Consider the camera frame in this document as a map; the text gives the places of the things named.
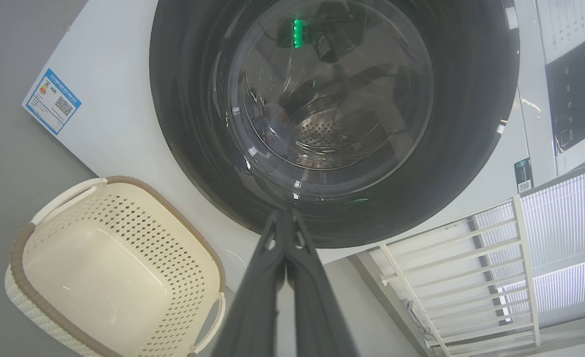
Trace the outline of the white front-load washing machine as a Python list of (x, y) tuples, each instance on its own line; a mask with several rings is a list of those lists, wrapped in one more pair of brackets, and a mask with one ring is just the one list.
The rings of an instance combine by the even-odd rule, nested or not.
[[(584, 163), (567, 171), (556, 169), (540, 27), (554, 22), (583, 29), (585, 0), (505, 1), (512, 2), (506, 14), (520, 36), (520, 68), (512, 111), (497, 128), (499, 141), (485, 167), (433, 218), (378, 242), (318, 248), (323, 263), (400, 241), (505, 201), (517, 193), (513, 166), (518, 161), (530, 158), (532, 164), (533, 189), (527, 192)], [(185, 175), (164, 138), (149, 74), (157, 5), (158, 0), (88, 0), (84, 5), (38, 76), (51, 68), (83, 102), (54, 137), (98, 176), (131, 176), (158, 190), (211, 245), (226, 269), (226, 286), (236, 290), (260, 234), (224, 218)]]

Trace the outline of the round dark washing machine door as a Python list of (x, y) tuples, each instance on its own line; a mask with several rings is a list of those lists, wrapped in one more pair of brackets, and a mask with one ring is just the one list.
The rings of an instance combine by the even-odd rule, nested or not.
[[(260, 234), (293, 209), (318, 248), (433, 218), (477, 177), (517, 90), (505, 0), (158, 0), (149, 74), (175, 160), (224, 218)], [(294, 163), (295, 125), (374, 111), (389, 135), (335, 170)]]

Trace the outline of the steel perforated drum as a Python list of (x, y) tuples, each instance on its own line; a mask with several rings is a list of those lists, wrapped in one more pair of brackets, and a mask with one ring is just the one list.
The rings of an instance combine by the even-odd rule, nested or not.
[(297, 122), (294, 163), (335, 170), (358, 163), (382, 147), (389, 135), (368, 109), (326, 111)]

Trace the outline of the blue energy label sticker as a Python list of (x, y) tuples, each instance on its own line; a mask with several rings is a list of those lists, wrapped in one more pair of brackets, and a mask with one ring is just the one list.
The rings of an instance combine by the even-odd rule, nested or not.
[(54, 136), (61, 132), (82, 104), (49, 67), (22, 102), (23, 108)]

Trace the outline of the white window guard railing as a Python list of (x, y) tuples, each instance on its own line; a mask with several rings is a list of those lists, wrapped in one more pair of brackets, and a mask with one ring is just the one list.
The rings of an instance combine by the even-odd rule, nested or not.
[(540, 347), (528, 235), (518, 196), (370, 251), (437, 357)]

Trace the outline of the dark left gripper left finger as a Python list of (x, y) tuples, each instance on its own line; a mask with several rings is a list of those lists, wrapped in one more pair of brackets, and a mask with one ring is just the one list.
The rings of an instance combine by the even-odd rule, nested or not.
[(278, 210), (268, 218), (211, 357), (274, 357), (285, 217)]

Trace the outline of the cream perforated laundry basket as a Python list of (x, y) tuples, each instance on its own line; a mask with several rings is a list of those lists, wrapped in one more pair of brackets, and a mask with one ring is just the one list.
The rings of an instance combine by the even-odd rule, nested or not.
[(196, 357), (227, 309), (211, 245), (126, 176), (52, 199), (16, 238), (4, 284), (25, 316), (83, 357)]

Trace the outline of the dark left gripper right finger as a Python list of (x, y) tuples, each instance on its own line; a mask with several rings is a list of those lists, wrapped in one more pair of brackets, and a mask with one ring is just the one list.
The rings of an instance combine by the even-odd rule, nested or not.
[(297, 357), (360, 357), (304, 220), (294, 210), (285, 218), (291, 226), (285, 257), (294, 289)]

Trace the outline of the black control panel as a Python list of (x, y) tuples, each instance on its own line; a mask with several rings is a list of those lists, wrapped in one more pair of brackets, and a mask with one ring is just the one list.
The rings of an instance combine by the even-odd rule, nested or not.
[(540, 40), (558, 171), (585, 161), (585, 27), (543, 22)]

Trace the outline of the small black QR sticker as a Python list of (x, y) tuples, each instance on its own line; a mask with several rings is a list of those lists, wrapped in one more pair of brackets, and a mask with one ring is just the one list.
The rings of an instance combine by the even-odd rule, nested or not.
[(514, 164), (517, 192), (522, 194), (533, 189), (532, 164), (530, 158), (518, 161)]

